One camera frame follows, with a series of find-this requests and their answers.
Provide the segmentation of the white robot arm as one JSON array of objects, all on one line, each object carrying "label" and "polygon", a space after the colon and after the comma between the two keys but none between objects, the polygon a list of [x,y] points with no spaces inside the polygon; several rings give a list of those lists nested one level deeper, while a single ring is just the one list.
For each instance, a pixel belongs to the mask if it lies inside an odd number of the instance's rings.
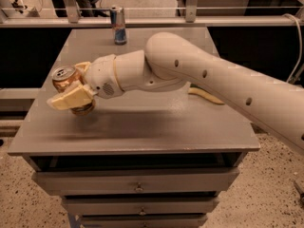
[{"label": "white robot arm", "polygon": [[96,96],[110,99],[130,90],[170,91],[192,83],[293,151],[304,151],[303,88],[220,59],[170,32],[152,35],[142,50],[58,67],[52,80],[58,94],[47,104],[56,110],[84,107]]}]

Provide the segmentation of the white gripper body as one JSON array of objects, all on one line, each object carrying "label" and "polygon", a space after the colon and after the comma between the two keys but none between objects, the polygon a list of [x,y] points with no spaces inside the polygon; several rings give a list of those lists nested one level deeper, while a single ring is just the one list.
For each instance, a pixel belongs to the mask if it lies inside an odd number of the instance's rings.
[{"label": "white gripper body", "polygon": [[119,97],[124,94],[115,76],[114,54],[100,57],[93,61],[85,73],[86,82],[92,87],[96,95],[103,99]]}]

